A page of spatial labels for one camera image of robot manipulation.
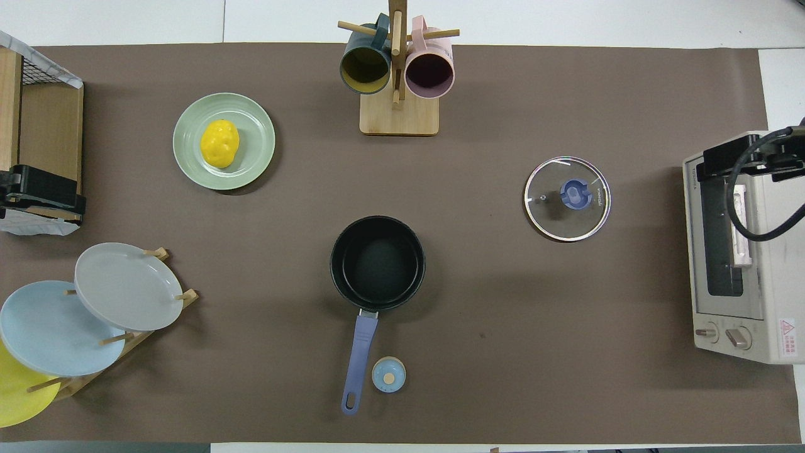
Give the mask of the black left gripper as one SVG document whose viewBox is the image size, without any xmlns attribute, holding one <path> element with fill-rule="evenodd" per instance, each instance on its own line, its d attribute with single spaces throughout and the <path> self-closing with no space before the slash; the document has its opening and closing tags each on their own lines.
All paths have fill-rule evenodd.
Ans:
<svg viewBox="0 0 805 453">
<path fill-rule="evenodd" d="M 19 186 L 22 206 L 11 201 L 11 190 Z M 25 211 L 48 218 L 82 218 L 86 213 L 86 197 L 77 191 L 77 181 L 43 171 L 37 167 L 20 165 L 1 171 L 1 218 L 8 210 Z M 54 201 L 73 201 L 72 206 Z"/>
</svg>

